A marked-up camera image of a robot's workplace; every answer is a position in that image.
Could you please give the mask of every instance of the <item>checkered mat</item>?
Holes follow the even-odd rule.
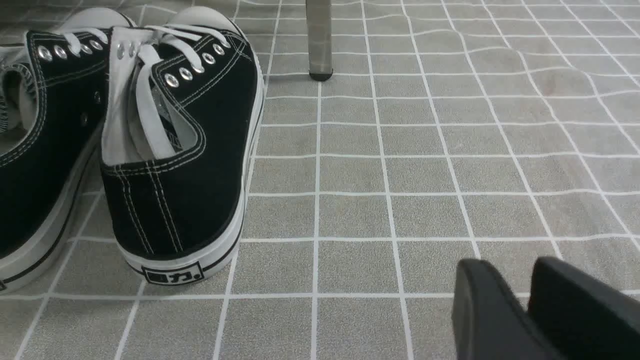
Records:
[[[452,359],[464,257],[523,303],[541,255],[640,299],[638,0],[336,0],[326,83],[303,0],[11,1],[11,42],[87,6],[211,6],[268,89],[231,265],[131,277],[96,167],[58,264],[0,298],[1,359]]]

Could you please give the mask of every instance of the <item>white grid line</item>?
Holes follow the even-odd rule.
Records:
[[[475,236],[476,242],[514,242],[514,241],[589,241],[589,240],[607,240],[611,238],[635,238],[640,237],[640,234],[626,234],[626,233],[607,233],[607,234],[595,234],[588,236],[507,236],[507,237],[491,237]],[[294,243],[294,242],[307,242],[307,241],[344,241],[344,242],[367,242],[367,241],[392,241],[391,237],[382,238],[344,238],[334,236],[318,236],[318,237],[298,237],[298,238],[241,238],[243,243]],[[397,236],[397,241],[471,241],[468,236],[454,236],[454,237],[402,237]],[[102,243],[116,243],[114,238],[89,238],[86,236],[78,236],[73,240],[68,241],[72,243],[75,240],[79,241],[96,241]]]
[[[543,125],[556,125],[557,121],[540,121],[540,122],[500,122],[505,126],[543,126]],[[611,126],[618,127],[619,124],[613,122],[579,122],[579,121],[561,121],[562,124],[576,125],[576,126]],[[301,122],[296,124],[264,124],[263,127],[305,127],[315,126],[315,122]],[[375,123],[370,122],[339,122],[339,121],[324,121],[321,125],[340,125],[340,126],[378,126]],[[448,124],[440,123],[415,123],[415,124],[380,124],[381,127],[477,127],[477,126],[496,126],[494,122],[453,122]],[[624,126],[640,126],[637,124],[625,124]]]
[[[527,11],[531,14],[531,16],[535,19],[533,13],[531,12],[531,9],[529,9],[527,7],[527,5],[525,4],[524,0],[521,0],[522,4],[525,5],[525,8],[527,9]],[[538,26],[540,27],[540,29],[542,30],[542,32],[544,32],[545,34],[547,33],[547,30],[545,30],[545,28],[538,22]],[[564,55],[562,55],[562,51],[560,51],[560,48],[557,46],[557,44],[553,41],[553,39],[549,39],[549,41],[551,41],[551,44],[556,48],[556,50],[558,51],[558,53],[564,58]],[[529,68],[526,59],[522,56],[522,54],[520,54],[520,60],[522,61],[522,65],[525,67],[525,70]],[[533,80],[533,77],[529,74],[529,82],[531,83],[531,86],[533,86],[534,90],[536,91],[536,93],[541,97],[542,101],[545,103],[545,105],[547,105],[547,107],[549,108],[549,112],[551,114],[551,116],[554,118],[554,120],[558,121],[558,125],[560,126],[560,128],[563,130],[564,135],[567,137],[567,139],[569,140],[569,142],[571,143],[571,146],[573,147],[573,149],[578,152],[578,147],[575,144],[575,142],[573,141],[573,138],[571,137],[571,134],[566,130],[565,126],[560,123],[560,121],[558,120],[558,118],[556,117],[556,113],[553,110],[553,108],[551,107],[551,105],[548,103],[548,101],[544,98],[542,98],[542,92],[540,91],[540,89],[538,88],[538,86],[536,85],[535,81]],[[614,120],[615,122],[617,122],[617,120],[615,120],[615,118],[613,117],[613,115],[611,115],[612,120]],[[625,233],[627,233],[629,235],[629,239],[631,240],[632,244],[636,247],[636,249],[638,251],[640,251],[640,243],[638,243],[638,241],[636,241],[636,239],[632,236],[631,231],[629,230],[629,228],[627,227],[627,225],[624,223],[624,221],[622,221],[622,219],[620,218],[620,216],[618,215],[618,213],[616,212],[616,210],[613,208],[613,206],[611,205],[611,202],[609,202],[609,199],[607,198],[607,196],[605,195],[604,191],[602,190],[602,187],[600,186],[600,183],[598,182],[597,178],[595,177],[595,175],[593,174],[593,172],[591,171],[591,168],[589,167],[589,165],[587,164],[586,160],[584,159],[583,156],[578,155],[580,162],[582,162],[582,166],[584,166],[585,170],[587,171],[587,173],[589,174],[589,177],[591,178],[593,184],[596,186],[596,190],[597,192],[600,194],[600,197],[602,198],[602,200],[605,202],[605,204],[607,205],[607,208],[609,209],[609,211],[613,214],[613,216],[616,218],[616,221],[620,224],[620,226],[622,226],[622,229],[625,231]]]
[[[314,296],[311,298],[311,346],[310,346],[310,358],[315,360],[317,357],[317,326],[318,326],[318,277],[319,277],[319,253],[320,243],[318,237],[320,237],[320,123],[322,118],[322,81],[318,81],[318,95],[316,104],[316,177],[315,186],[316,192],[314,194],[314,260],[313,260],[313,279],[312,279],[312,293]]]
[[[387,19],[387,18],[392,18],[392,17],[409,17],[408,15],[402,15],[402,14],[388,14],[388,15],[380,15],[380,16],[373,16],[373,17],[366,17],[365,20],[366,21],[370,21],[370,20],[381,20],[381,19]],[[426,21],[446,21],[446,18],[443,17],[417,17],[417,16],[411,16],[409,17],[413,20],[426,20]],[[238,17],[236,18],[236,20],[275,20],[275,17]],[[280,20],[296,20],[296,21],[306,21],[307,18],[306,17],[281,17]],[[332,17],[332,20],[338,20],[338,21],[360,21],[362,20],[359,17]],[[452,17],[451,20],[453,21],[489,21],[491,20],[491,18],[489,16],[487,17]],[[522,22],[534,22],[534,19],[524,19],[521,17],[496,17],[495,20],[508,20],[508,21],[522,21]],[[549,21],[549,22],[570,22],[570,20],[567,19],[538,19],[540,21]],[[585,21],[593,21],[593,22],[616,22],[613,19],[584,19]],[[33,21],[47,21],[50,22],[51,20],[48,19],[34,19]]]
[[[427,35],[430,33],[437,33],[442,31],[453,32],[450,29],[438,29],[438,30],[425,30],[415,33],[415,36]],[[464,37],[479,37],[479,38],[501,38],[500,35],[490,35],[490,34],[471,34],[471,33],[460,33]],[[247,33],[247,36],[267,36],[266,33]],[[292,33],[279,33],[278,37],[306,37],[307,34],[292,34]],[[332,34],[333,37],[354,37],[354,38],[364,38],[362,34],[353,34],[353,33],[336,33]],[[408,37],[410,34],[371,34],[371,37],[385,37],[385,38],[397,38],[397,37]],[[506,38],[593,38],[591,35],[504,35]],[[634,35],[595,35],[596,38],[635,38]]]
[[[640,195],[639,191],[634,192],[605,192],[598,191],[597,189],[571,189],[561,190],[555,192],[293,192],[293,193],[249,193],[249,197],[300,197],[300,196],[315,196],[315,195],[329,195],[329,196],[410,196],[410,197],[429,197],[429,196],[559,196],[570,194],[590,193],[590,194],[604,194],[608,196],[627,196],[627,195]]]
[[[600,93],[600,97],[623,95],[623,94],[638,94],[639,90],[620,90],[615,92]],[[489,99],[540,99],[537,95],[487,95]],[[544,99],[596,99],[597,95],[555,95],[555,96],[543,96]],[[373,100],[370,96],[352,96],[352,95],[327,95],[322,96],[323,99],[361,99],[361,100]],[[434,99],[484,99],[482,95],[469,95],[469,96],[433,96]],[[316,96],[307,95],[278,95],[267,96],[267,100],[271,99],[316,99]],[[412,99],[427,99],[426,96],[380,96],[378,100],[382,99],[395,99],[395,100],[412,100]]]
[[[611,57],[613,59],[613,61],[622,69],[622,71],[624,71],[625,75],[631,79],[631,81],[634,82],[634,84],[636,84],[636,86],[638,86],[638,88],[640,88],[640,83],[638,82],[638,80],[636,78],[634,78],[634,75],[630,74],[629,71],[627,70],[627,68],[625,68],[622,63],[620,63],[620,61],[613,55],[611,55],[611,53],[609,52],[609,49],[604,46],[604,44],[591,32],[591,30],[582,22],[582,20],[580,20],[580,18],[578,18],[578,16],[573,12],[573,10],[571,10],[569,8],[569,6],[566,5],[566,3],[564,2],[564,0],[560,0],[560,2],[565,6],[565,8],[571,13],[571,15],[573,17],[575,17],[575,19],[578,21],[578,23],[589,33],[589,35],[591,35],[593,37],[593,40],[595,40],[598,45],[605,51],[605,53],[607,53],[607,55],[609,55],[609,57]],[[637,38],[637,33],[634,32],[633,35],[634,38]],[[589,82],[591,83],[591,87],[593,87],[593,91],[594,93],[598,96],[598,102],[600,103],[600,105],[604,108],[605,112],[607,113],[607,115],[611,118],[611,120],[613,120],[613,122],[618,126],[618,129],[620,130],[620,132],[625,136],[625,138],[627,138],[627,140],[629,141],[629,143],[631,144],[631,146],[633,146],[633,148],[636,150],[636,152],[638,152],[640,154],[640,147],[638,147],[638,145],[635,143],[635,141],[631,138],[631,136],[620,126],[620,123],[616,120],[616,118],[613,116],[613,114],[611,113],[611,111],[609,110],[609,107],[602,101],[602,99],[600,98],[599,94],[598,94],[598,88],[596,87],[595,83],[593,82],[593,79],[591,79],[591,76],[589,75],[588,72],[584,72],[584,74],[587,76],[587,78],[589,79]]]
[[[246,4],[251,4],[251,5],[255,5],[255,6],[265,6],[265,7],[269,7],[269,6],[277,6],[278,4],[276,3],[258,3],[255,1],[249,1],[249,0],[241,0],[242,3],[246,3]],[[348,5],[354,5],[354,4],[359,4],[360,1],[350,1],[350,2],[342,2],[342,3],[334,3],[332,4],[332,6],[348,6]],[[400,4],[398,3],[370,3],[368,1],[365,2],[367,4],[367,6],[379,6],[379,7],[400,7]],[[304,6],[305,4],[302,3],[282,3],[282,6]],[[472,3],[465,3],[465,2],[460,2],[460,3],[447,3],[447,5],[456,5],[456,6],[468,6],[468,7],[480,7],[482,6],[482,4],[472,4]],[[75,7],[93,7],[93,5],[71,5],[71,4],[63,4],[63,3],[54,3],[54,4],[47,4],[48,7],[51,8],[75,8]],[[435,8],[441,8],[440,4],[436,4],[436,3],[428,3],[428,4],[419,4],[419,3],[415,3],[415,4],[405,4],[405,6],[407,7],[424,7],[424,8],[429,8],[429,7],[435,7]],[[487,6],[492,7],[492,8],[518,8],[518,7],[522,7],[522,5],[520,4],[487,4]],[[531,7],[560,7],[562,6],[561,4],[557,4],[557,3],[538,3],[538,4],[530,4],[529,6]],[[569,6],[571,6],[572,8],[603,8],[605,7],[604,5],[600,5],[600,4],[569,4]],[[640,7],[640,4],[611,4],[610,5],[613,8],[637,8]],[[159,8],[159,10],[162,11],[166,11],[166,12],[172,12],[173,10],[169,10],[166,8]]]
[[[120,358],[122,357],[122,353],[124,352],[124,347],[126,346],[127,340],[129,339],[129,332],[131,331],[131,327],[133,326],[133,321],[135,320],[136,313],[138,312],[138,307],[140,306],[140,298],[142,297],[142,294],[145,291],[146,285],[147,285],[147,282],[142,280],[140,282],[140,286],[138,286],[138,292],[134,298],[135,300],[133,302],[133,306],[131,306],[129,317],[127,317],[127,323],[125,324],[124,331],[122,331],[120,341],[118,342],[116,355],[113,358],[114,360],[120,360]]]
[[[86,216],[85,216],[85,218],[83,220],[83,223],[80,225],[80,228],[78,229],[78,232],[77,232],[76,236],[80,236],[82,234],[82,232],[84,231],[87,223],[89,222],[89,218],[91,218],[91,215],[93,214],[93,211],[95,210],[95,208],[97,208],[101,197],[102,197],[102,195],[98,195],[93,200],[93,203],[91,204],[91,207],[87,211]],[[70,248],[69,248],[69,250],[67,252],[67,255],[63,259],[63,261],[62,261],[62,263],[60,265],[60,268],[58,269],[58,272],[56,273],[56,276],[53,278],[53,280],[51,281],[51,285],[49,286],[49,289],[44,294],[42,303],[40,304],[40,307],[38,308],[38,311],[36,312],[36,315],[33,317],[33,321],[29,325],[29,328],[27,329],[27,332],[25,333],[25,335],[24,335],[24,337],[22,339],[22,342],[20,343],[20,348],[18,349],[18,352],[16,353],[16,355],[14,357],[14,360],[20,360],[22,358],[22,355],[23,355],[25,349],[27,348],[27,344],[29,343],[29,340],[31,339],[31,335],[33,335],[33,331],[35,330],[35,327],[38,325],[38,322],[40,321],[40,318],[42,317],[42,313],[44,312],[44,309],[47,307],[47,304],[49,303],[49,299],[51,298],[51,294],[53,294],[53,290],[58,285],[58,281],[60,281],[60,278],[62,277],[62,273],[65,271],[65,269],[67,267],[67,263],[69,262],[69,259],[71,258],[71,255],[73,254],[74,249],[76,248],[76,245],[77,245],[77,237],[71,243],[71,246],[70,246]]]
[[[426,77],[426,73],[424,71],[424,66],[422,64],[422,59],[420,58],[420,55],[418,54],[418,45],[415,41],[415,36],[413,35],[413,23],[411,18],[409,18],[407,12],[406,12],[406,7],[405,7],[405,3],[403,0],[401,0],[401,5],[402,5],[402,9],[403,9],[403,13],[404,15],[407,17],[407,21],[408,21],[408,26],[409,26],[409,32],[411,33],[411,41],[412,41],[412,46],[413,46],[413,50],[415,52],[415,56],[416,56],[416,60],[418,62],[418,67],[420,69],[420,73],[422,74],[422,84],[424,86],[424,89],[427,93],[427,98],[429,100],[429,107],[431,108],[431,113],[433,115],[433,119],[435,122],[435,126],[436,129],[438,131],[438,137],[440,138],[440,144],[442,146],[442,151],[444,153],[444,157],[447,161],[447,168],[449,169],[449,173],[451,175],[451,179],[454,185],[454,189],[456,190],[455,194],[458,198],[458,205],[460,206],[460,211],[462,212],[462,216],[463,219],[465,221],[465,227],[467,229],[467,233],[469,235],[469,238],[471,239],[471,247],[474,250],[474,255],[477,259],[481,258],[480,255],[480,248],[477,246],[477,243],[475,241],[475,235],[474,235],[474,231],[473,231],[473,227],[471,226],[471,220],[469,219],[469,215],[467,212],[467,207],[465,205],[465,200],[462,197],[462,193],[460,190],[460,184],[458,183],[458,178],[456,177],[456,171],[453,167],[453,162],[451,161],[451,157],[449,154],[449,148],[447,146],[447,142],[445,141],[444,138],[444,134],[442,133],[442,125],[440,123],[440,117],[438,115],[438,112],[436,111],[436,106],[433,102],[433,96],[431,94],[431,89],[429,87],[429,82],[427,81],[427,77]]]
[[[265,37],[267,35],[249,35],[249,37]],[[508,49],[507,47],[504,46],[487,46],[487,47],[479,47],[477,49],[473,49],[473,50],[469,50],[468,52],[470,54],[472,53],[478,53],[480,51],[489,51],[489,50],[505,50]],[[533,56],[549,56],[549,57],[556,57],[556,56],[560,56],[560,54],[557,53],[532,53],[530,51],[523,51],[523,50],[518,50],[521,53],[525,54],[525,55],[533,55]],[[256,52],[256,54],[258,55],[271,55],[272,53],[260,53],[260,52]],[[284,55],[308,55],[308,53],[303,53],[303,52],[284,52],[284,53],[273,53],[275,56],[284,56]],[[368,53],[359,53],[359,52],[354,52],[354,51],[334,51],[333,55],[367,55]],[[388,55],[388,56],[393,56],[393,55],[414,55],[415,53],[371,53],[371,55]],[[448,52],[443,52],[443,51],[439,51],[439,52],[435,52],[435,53],[431,53],[431,52],[418,52],[418,54],[420,55],[464,55],[464,51],[448,51]],[[564,53],[567,56],[606,56],[608,57],[608,54],[602,54],[602,53],[593,53],[593,54],[589,54],[589,53]],[[640,56],[640,54],[632,54],[632,53],[623,53],[623,54],[612,54],[613,56],[634,56],[634,57],[638,57]]]
[[[447,7],[444,3],[444,0],[440,0],[442,2],[442,6],[444,7],[445,13],[447,14],[447,17],[449,17],[449,11],[447,10]],[[451,27],[455,28],[453,21],[449,20],[449,22],[451,23]],[[500,36],[502,37],[502,40],[504,41],[505,44],[508,44],[507,40],[504,38],[502,31],[500,30],[500,28],[498,27],[498,24],[494,21],[493,22],[496,29],[498,29],[498,32],[500,33]],[[462,47],[464,49],[464,51],[467,51],[467,42],[464,38],[464,36],[462,36],[461,33],[459,33],[460,36],[460,41],[462,42]],[[509,152],[509,155],[511,155],[511,158],[513,160],[513,163],[516,166],[516,169],[518,170],[518,174],[520,175],[520,179],[522,180],[522,183],[525,186],[525,189],[527,190],[527,193],[529,193],[529,198],[531,199],[531,202],[536,210],[536,213],[538,214],[538,217],[540,218],[540,222],[542,223],[542,226],[545,229],[545,232],[547,233],[547,236],[551,237],[552,235],[552,231],[551,231],[551,227],[549,226],[549,224],[547,223],[547,219],[545,218],[542,209],[540,208],[540,205],[538,204],[538,201],[536,200],[536,198],[533,196],[532,194],[532,190],[531,190],[531,186],[529,185],[529,181],[527,180],[525,174],[524,174],[524,170],[522,170],[522,166],[520,166],[520,162],[518,160],[518,158],[515,156],[515,153],[513,151],[513,148],[511,146],[511,143],[509,142],[509,138],[507,137],[506,133],[504,132],[504,128],[502,127],[502,124],[500,123],[500,119],[498,118],[498,116],[495,113],[495,108],[493,107],[493,103],[491,102],[491,99],[489,99],[489,97],[487,96],[486,90],[484,89],[484,85],[482,83],[482,81],[480,80],[480,77],[478,76],[477,72],[476,72],[476,66],[474,65],[473,61],[471,60],[471,56],[466,53],[465,57],[467,58],[468,64],[471,67],[471,71],[475,74],[475,78],[476,81],[478,83],[478,86],[480,86],[480,91],[482,91],[483,95],[485,96],[486,102],[489,105],[489,110],[491,111],[491,115],[493,116],[493,119],[495,121],[495,123],[498,125],[498,130],[500,131],[500,135],[502,136],[502,139],[504,140],[504,143],[507,146],[507,150]],[[556,242],[554,240],[551,240],[551,246],[553,246],[554,248],[554,252],[556,253],[556,256],[559,259],[562,259],[562,254],[560,253],[560,248],[557,246]]]
[[[626,295],[638,295],[639,289],[620,290]],[[528,292],[516,292],[516,297],[529,297]],[[242,293],[231,294],[189,294],[189,295],[76,295],[76,294],[60,294],[51,293],[50,298],[62,300],[84,300],[84,301],[180,301],[180,300],[254,300],[254,299],[291,299],[291,298],[309,298],[314,296],[313,293]],[[454,293],[405,293],[402,295],[407,299],[452,299]],[[400,299],[399,293],[318,293],[320,299]],[[5,295],[0,297],[0,304],[4,300],[40,300],[42,295]]]
[[[362,27],[363,27],[363,31],[364,31],[364,41],[365,41],[365,48],[367,49],[367,53],[370,53],[371,51],[371,47],[369,45],[369,36],[368,36],[368,30],[367,30],[367,21],[365,20],[365,6],[364,6],[364,0],[360,1],[360,9],[362,11]],[[371,55],[368,54],[367,55],[367,62],[368,62],[368,66],[369,66],[369,80],[370,80],[370,84],[371,84],[371,96],[373,97],[373,112],[374,112],[374,116],[376,119],[376,131],[377,131],[377,135],[378,135],[378,146],[380,148],[380,163],[382,166],[382,177],[383,177],[383,181],[384,181],[384,185],[385,185],[385,199],[387,201],[387,214],[388,214],[388,221],[389,221],[389,228],[390,228],[390,233],[391,233],[391,238],[394,239],[396,238],[396,224],[395,224],[395,220],[394,220],[394,212],[393,212],[393,205],[391,202],[391,196],[389,195],[390,193],[390,189],[389,189],[389,179],[388,179],[388,174],[387,174],[387,162],[385,160],[385,146],[384,143],[382,141],[382,128],[380,126],[380,113],[378,111],[378,101],[376,99],[376,82],[373,76],[373,63],[371,60]],[[392,240],[391,243],[392,246],[392,252],[393,252],[393,256],[394,256],[394,266],[396,268],[396,280],[397,280],[397,287],[398,287],[398,295],[399,295],[399,299],[400,299],[400,312],[402,314],[402,319],[403,319],[403,326],[404,326],[404,342],[406,345],[406,355],[407,355],[407,359],[408,360],[413,360],[413,340],[412,340],[412,336],[411,336],[411,327],[410,327],[410,323],[409,323],[409,314],[408,314],[408,310],[406,307],[406,300],[404,297],[404,281],[403,281],[403,275],[402,275],[402,267],[400,264],[400,253],[398,250],[398,244],[395,240]]]
[[[236,3],[236,10],[234,12],[234,16],[232,17],[232,22],[236,21],[236,17],[238,15],[238,12],[240,11],[240,2],[241,0],[237,0]],[[282,7],[282,0],[280,0],[279,5],[278,5],[278,16],[280,16],[280,9]],[[271,41],[271,52],[273,53],[273,51],[275,50],[275,45],[276,45],[276,32],[278,30],[278,20],[276,20],[275,26],[273,28],[273,39]],[[263,89],[263,93],[262,96],[265,96],[267,94],[267,89],[269,86],[269,75],[271,74],[271,64],[273,63],[273,55],[269,55],[269,63],[267,64],[267,74],[266,74],[266,78],[264,79],[264,89]],[[249,161],[249,169],[248,169],[248,179],[246,181],[246,192],[249,192],[251,189],[251,183],[252,183],[252,178],[253,178],[253,168],[255,166],[255,154],[256,151],[258,149],[258,142],[260,140],[260,129],[262,127],[262,124],[258,123],[256,124],[257,129],[255,130],[256,134],[255,134],[255,139],[254,139],[254,144],[253,144],[253,153],[250,154],[250,159]],[[236,251],[236,254],[234,255],[234,257],[231,259],[231,265],[229,267],[229,276],[227,278],[227,287],[225,289],[225,298],[222,302],[222,307],[220,309],[220,319],[218,320],[218,330],[216,331],[216,342],[214,344],[214,348],[213,348],[213,356],[212,356],[212,360],[218,360],[220,358],[220,352],[222,350],[222,337],[224,334],[224,330],[225,330],[225,322],[227,320],[227,312],[228,312],[228,307],[229,307],[229,301],[230,301],[230,294],[231,294],[231,289],[232,289],[232,285],[233,285],[233,280],[234,280],[234,276],[235,276],[235,272],[236,272],[236,264],[237,264],[237,258],[239,256],[239,250]]]
[[[584,158],[596,158],[596,159],[638,159],[640,156],[631,154],[616,154],[616,155],[599,155],[599,154],[586,154],[577,151],[561,151],[561,152],[546,152],[543,154],[516,154],[516,158],[548,158],[551,156],[571,156],[580,155]],[[306,155],[256,155],[255,159],[305,159],[314,158],[315,154]],[[363,155],[363,154],[332,154],[323,153],[320,154],[323,158],[364,158],[364,159],[378,159],[376,155]],[[477,158],[477,159],[498,159],[498,158],[512,158],[509,154],[450,154],[450,158]],[[385,159],[439,159],[445,158],[444,154],[425,154],[425,155],[385,155]]]

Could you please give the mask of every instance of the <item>low-top sneaker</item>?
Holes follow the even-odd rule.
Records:
[[[114,28],[102,179],[118,246],[149,283],[200,281],[237,249],[262,87],[246,36],[210,8]]]
[[[53,31],[0,45],[0,293],[40,275],[63,245],[84,169],[100,139],[109,28],[91,8]]]

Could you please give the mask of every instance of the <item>chair leg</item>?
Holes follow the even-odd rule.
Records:
[[[331,49],[331,0],[307,0],[309,75],[326,81],[333,74]]]

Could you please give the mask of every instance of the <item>white shoelace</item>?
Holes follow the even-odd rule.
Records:
[[[109,42],[107,34],[95,28],[77,28],[60,31],[60,34],[64,36],[65,40],[69,43],[69,51],[71,51],[76,56],[79,56],[80,51],[82,50],[82,44],[80,44],[80,40],[76,36],[76,33],[82,32],[87,32],[95,35],[103,44],[107,44]]]
[[[219,31],[200,26],[167,24],[165,26],[146,26],[146,28],[156,31],[157,36],[160,36],[161,44],[170,45],[184,54],[186,59],[190,62],[191,67],[193,67],[196,75],[205,72],[204,66],[202,65],[202,59],[191,45],[179,38],[198,41],[202,36],[180,30],[212,35],[226,47],[228,47],[229,44],[225,36]],[[162,61],[162,59],[160,58],[160,55],[158,55],[156,49],[149,44],[144,44],[140,47],[138,51],[138,58],[144,62],[136,80],[136,104],[138,105],[140,123],[154,156],[157,159],[169,158],[175,155],[175,150],[173,149],[160,120],[160,115],[158,114],[149,83],[152,66]]]

